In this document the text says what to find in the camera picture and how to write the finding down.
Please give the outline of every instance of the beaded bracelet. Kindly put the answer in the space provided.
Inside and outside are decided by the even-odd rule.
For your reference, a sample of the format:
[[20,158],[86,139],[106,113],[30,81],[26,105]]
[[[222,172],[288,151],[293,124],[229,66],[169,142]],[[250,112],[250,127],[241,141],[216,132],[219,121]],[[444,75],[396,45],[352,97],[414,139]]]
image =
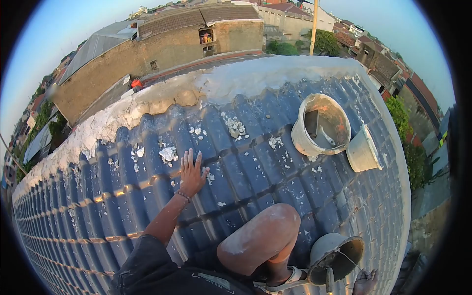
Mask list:
[[180,191],[176,191],[176,194],[184,196],[187,199],[187,201],[190,203],[190,198],[188,197],[188,195],[186,195],[186,194],[184,194],[183,192],[180,192]]

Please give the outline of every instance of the bucket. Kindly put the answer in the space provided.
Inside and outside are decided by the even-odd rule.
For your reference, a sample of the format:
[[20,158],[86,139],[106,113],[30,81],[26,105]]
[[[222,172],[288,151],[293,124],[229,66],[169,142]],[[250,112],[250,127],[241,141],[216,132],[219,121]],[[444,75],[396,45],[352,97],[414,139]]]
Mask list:
[[335,155],[346,149],[350,139],[351,125],[334,99],[317,93],[302,101],[292,128],[292,142],[300,153]]
[[374,140],[364,124],[346,150],[347,159],[355,172],[378,168],[382,170]]
[[319,238],[310,253],[311,267],[308,281],[315,285],[325,285],[327,268],[333,269],[334,282],[345,278],[364,255],[364,241],[360,236],[346,237],[338,233],[325,234]]

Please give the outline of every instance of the sandal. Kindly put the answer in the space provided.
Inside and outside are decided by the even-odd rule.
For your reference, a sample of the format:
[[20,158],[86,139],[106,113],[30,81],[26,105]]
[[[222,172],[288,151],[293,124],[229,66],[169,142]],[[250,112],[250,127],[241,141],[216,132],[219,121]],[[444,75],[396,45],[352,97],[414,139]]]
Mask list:
[[[292,270],[292,275],[288,278],[288,280],[280,286],[270,287],[268,285],[265,286],[266,291],[269,294],[278,294],[279,291],[283,291],[286,289],[290,289],[293,287],[301,286],[309,284],[308,282],[308,270],[306,269],[298,269],[295,266],[287,266],[289,270]],[[307,278],[304,280],[300,280],[302,277],[303,271],[307,274]]]

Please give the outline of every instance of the white bucket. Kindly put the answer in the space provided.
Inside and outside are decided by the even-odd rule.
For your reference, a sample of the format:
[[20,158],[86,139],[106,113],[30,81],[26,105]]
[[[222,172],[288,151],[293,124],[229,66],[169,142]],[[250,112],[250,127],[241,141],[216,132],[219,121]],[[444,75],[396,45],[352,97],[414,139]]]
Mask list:
[[351,140],[346,149],[349,164],[355,172],[378,168],[382,170],[379,154],[367,126],[364,124],[359,133]]
[[[319,112],[320,117],[333,126],[336,132],[332,137],[335,146],[321,147],[308,134],[305,128],[305,115],[315,110]],[[306,156],[335,155],[346,149],[350,138],[349,119],[343,108],[334,99],[325,94],[312,93],[302,101],[298,110],[298,120],[292,127],[292,142],[300,153]]]

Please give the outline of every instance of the hand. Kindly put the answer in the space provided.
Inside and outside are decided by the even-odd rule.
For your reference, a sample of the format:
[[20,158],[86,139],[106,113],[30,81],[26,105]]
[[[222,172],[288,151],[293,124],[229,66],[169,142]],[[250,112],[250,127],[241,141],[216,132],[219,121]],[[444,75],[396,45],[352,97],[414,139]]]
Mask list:
[[361,270],[354,283],[353,295],[367,295],[374,289],[378,279],[378,270],[373,270],[372,273],[365,269]]
[[210,171],[207,167],[202,175],[200,175],[200,164],[202,162],[202,152],[198,152],[197,160],[194,166],[194,151],[189,149],[185,151],[184,156],[180,159],[180,188],[179,191],[186,194],[189,198],[199,192],[205,184],[206,177]]

